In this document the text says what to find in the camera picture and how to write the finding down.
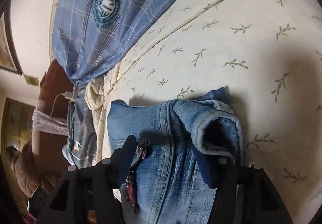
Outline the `blue denim jeans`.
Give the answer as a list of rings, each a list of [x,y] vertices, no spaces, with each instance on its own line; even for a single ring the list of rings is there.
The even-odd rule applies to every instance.
[[[207,223],[219,160],[244,161],[241,125],[224,88],[149,107],[113,101],[107,130],[112,150],[129,135],[137,139],[121,187],[126,223]]]

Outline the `grey patterned blanket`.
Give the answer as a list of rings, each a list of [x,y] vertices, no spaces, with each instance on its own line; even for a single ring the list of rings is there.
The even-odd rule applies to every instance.
[[[92,111],[85,101],[85,89],[79,89],[75,101],[69,102],[67,126],[67,144],[62,148],[62,154],[71,165],[91,167],[96,158],[97,135]]]

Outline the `brown wooden headboard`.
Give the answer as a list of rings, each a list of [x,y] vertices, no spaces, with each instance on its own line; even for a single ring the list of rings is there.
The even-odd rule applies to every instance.
[[[53,60],[43,79],[36,109],[54,118],[66,119],[69,101],[61,94],[72,90],[73,85],[65,70],[57,60]],[[47,174],[62,175],[69,166],[69,162],[62,154],[62,148],[67,144],[67,137],[33,129],[31,143],[37,170]]]

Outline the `dark wooden cabinet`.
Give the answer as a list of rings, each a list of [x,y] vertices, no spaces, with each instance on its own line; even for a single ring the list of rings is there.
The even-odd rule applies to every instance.
[[[1,124],[1,152],[7,146],[22,150],[32,138],[32,115],[35,107],[6,98]]]

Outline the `cream leaf-print bedsheet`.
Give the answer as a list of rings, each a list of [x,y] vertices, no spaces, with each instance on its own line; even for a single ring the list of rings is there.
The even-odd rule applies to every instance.
[[[318,0],[177,0],[88,85],[96,159],[111,155],[113,100],[149,106],[220,87],[241,122],[246,163],[268,173],[294,223],[309,223],[321,205]]]

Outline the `pinkish towel on rail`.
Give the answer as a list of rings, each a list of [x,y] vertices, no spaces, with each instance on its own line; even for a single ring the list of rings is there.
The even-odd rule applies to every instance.
[[[37,109],[33,112],[32,121],[33,129],[40,132],[63,136],[69,133],[66,119],[54,118]]]

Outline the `small wall switch plate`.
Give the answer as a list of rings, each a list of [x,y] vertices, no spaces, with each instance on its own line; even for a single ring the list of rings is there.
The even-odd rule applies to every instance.
[[[33,86],[39,86],[39,79],[37,77],[24,74],[24,78],[27,84],[33,85]]]

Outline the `framed wall map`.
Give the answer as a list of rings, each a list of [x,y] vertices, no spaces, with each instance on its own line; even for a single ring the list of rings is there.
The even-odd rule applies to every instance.
[[[1,69],[22,75],[11,32],[9,9],[1,15]]]

